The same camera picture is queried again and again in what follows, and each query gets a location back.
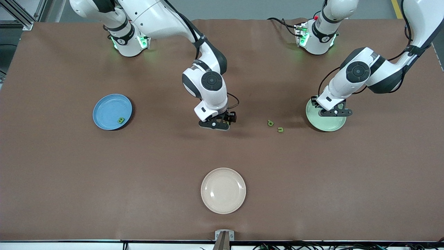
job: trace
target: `brown table surface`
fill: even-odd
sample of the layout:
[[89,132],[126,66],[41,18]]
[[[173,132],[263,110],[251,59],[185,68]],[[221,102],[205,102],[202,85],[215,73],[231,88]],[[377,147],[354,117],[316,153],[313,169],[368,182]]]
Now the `brown table surface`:
[[[197,125],[198,100],[181,83],[195,51],[183,37],[125,58],[99,23],[36,23],[23,33],[0,93],[2,240],[206,239],[217,229],[237,240],[443,236],[444,74],[433,49],[398,92],[350,97],[354,115],[339,131],[317,131],[305,117],[321,79],[355,48],[397,55],[402,20],[346,20],[322,56],[271,21],[195,24],[228,58],[224,78],[241,101],[229,132]],[[135,106],[119,131],[91,118],[110,93]],[[247,186],[228,215],[200,197],[219,167]]]

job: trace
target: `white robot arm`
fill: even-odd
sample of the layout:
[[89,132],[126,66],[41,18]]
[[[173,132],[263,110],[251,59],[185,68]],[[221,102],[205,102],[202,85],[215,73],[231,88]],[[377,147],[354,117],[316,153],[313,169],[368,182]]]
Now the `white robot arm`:
[[[70,0],[72,8],[79,15],[104,23],[113,41],[117,41],[117,49],[124,56],[127,54],[123,54],[123,50],[132,51],[130,56],[139,54],[144,49],[139,41],[145,36],[153,39],[176,35],[186,37],[202,53],[182,74],[185,89],[201,100],[194,109],[200,119],[199,125],[203,128],[228,130],[230,123],[236,122],[236,113],[228,112],[227,90],[222,77],[227,68],[225,56],[167,0],[117,2],[128,18],[122,10],[114,7],[113,0]],[[127,26],[129,28],[125,31],[120,31]]]
[[297,45],[314,55],[327,52],[342,20],[355,13],[358,3],[359,0],[325,0],[317,19],[297,26]]
[[355,49],[341,64],[340,71],[312,103],[324,109],[320,116],[349,116],[351,110],[338,109],[346,98],[364,84],[374,93],[392,93],[399,89],[405,74],[428,49],[444,26],[444,1],[403,0],[405,17],[412,27],[414,38],[400,59],[391,63],[370,48]]

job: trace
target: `blue plate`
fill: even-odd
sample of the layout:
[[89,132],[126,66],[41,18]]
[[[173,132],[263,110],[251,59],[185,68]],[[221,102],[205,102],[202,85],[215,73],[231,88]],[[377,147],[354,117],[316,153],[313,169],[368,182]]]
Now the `blue plate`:
[[128,97],[121,94],[111,94],[100,99],[95,105],[92,119],[99,128],[114,130],[125,125],[132,112],[133,106]]

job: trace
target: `black circular cap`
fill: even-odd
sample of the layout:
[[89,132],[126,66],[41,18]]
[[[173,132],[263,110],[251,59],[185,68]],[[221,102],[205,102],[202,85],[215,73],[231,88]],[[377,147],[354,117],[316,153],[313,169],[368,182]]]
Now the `black circular cap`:
[[222,76],[215,71],[208,71],[203,74],[201,83],[207,90],[218,91],[222,88]]
[[365,81],[370,76],[369,66],[360,61],[352,62],[346,70],[347,80],[352,83]]

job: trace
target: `yellow floor stripe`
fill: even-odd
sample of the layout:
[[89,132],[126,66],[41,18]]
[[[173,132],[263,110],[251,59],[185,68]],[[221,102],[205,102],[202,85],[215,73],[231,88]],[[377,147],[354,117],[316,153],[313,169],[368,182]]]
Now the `yellow floor stripe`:
[[397,0],[392,0],[393,9],[395,10],[396,18],[402,19],[401,9],[399,8],[399,4]]

